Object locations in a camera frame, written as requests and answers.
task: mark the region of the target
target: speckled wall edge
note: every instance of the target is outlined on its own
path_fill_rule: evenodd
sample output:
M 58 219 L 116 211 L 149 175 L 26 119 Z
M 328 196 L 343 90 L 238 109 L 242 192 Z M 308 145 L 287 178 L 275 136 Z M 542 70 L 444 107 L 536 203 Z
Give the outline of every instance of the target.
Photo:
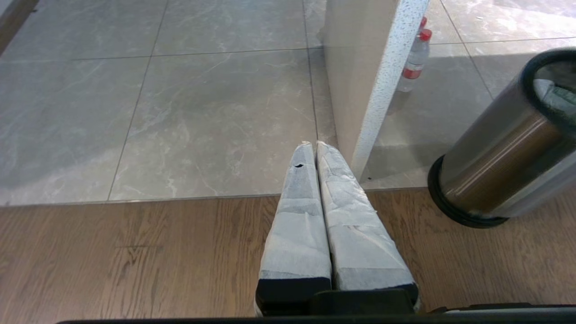
M 429 0 L 400 0 L 362 122 L 350 169 L 360 179 L 378 137 Z

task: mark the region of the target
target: marble tile floor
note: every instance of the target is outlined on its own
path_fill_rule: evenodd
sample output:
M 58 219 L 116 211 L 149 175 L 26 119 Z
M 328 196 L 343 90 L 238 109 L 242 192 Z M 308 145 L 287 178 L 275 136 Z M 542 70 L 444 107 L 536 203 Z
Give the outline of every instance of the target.
M 534 55 L 576 46 L 576 1 L 431 0 L 430 58 L 396 92 L 362 175 L 364 189 L 425 187 L 446 153 Z
M 266 195 L 336 143 L 325 0 L 40 0 L 0 57 L 0 204 Z

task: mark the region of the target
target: plastic water bottle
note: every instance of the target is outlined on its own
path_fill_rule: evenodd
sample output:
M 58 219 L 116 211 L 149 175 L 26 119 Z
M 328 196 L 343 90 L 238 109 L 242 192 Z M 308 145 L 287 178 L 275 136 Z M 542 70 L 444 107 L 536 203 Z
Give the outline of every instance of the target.
M 430 38 L 432 38 L 432 31 L 429 29 L 423 29 L 416 37 L 398 82 L 396 88 L 398 91 L 409 92 L 414 88 L 414 83 L 416 83 L 416 79 L 420 76 L 424 63 L 430 55 Z

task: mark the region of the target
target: trash can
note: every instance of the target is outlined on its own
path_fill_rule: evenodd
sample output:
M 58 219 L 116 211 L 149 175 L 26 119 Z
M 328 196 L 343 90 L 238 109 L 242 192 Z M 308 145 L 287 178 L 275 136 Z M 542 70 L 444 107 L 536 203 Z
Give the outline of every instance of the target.
M 489 228 L 576 179 L 576 48 L 532 58 L 428 174 L 438 207 Z

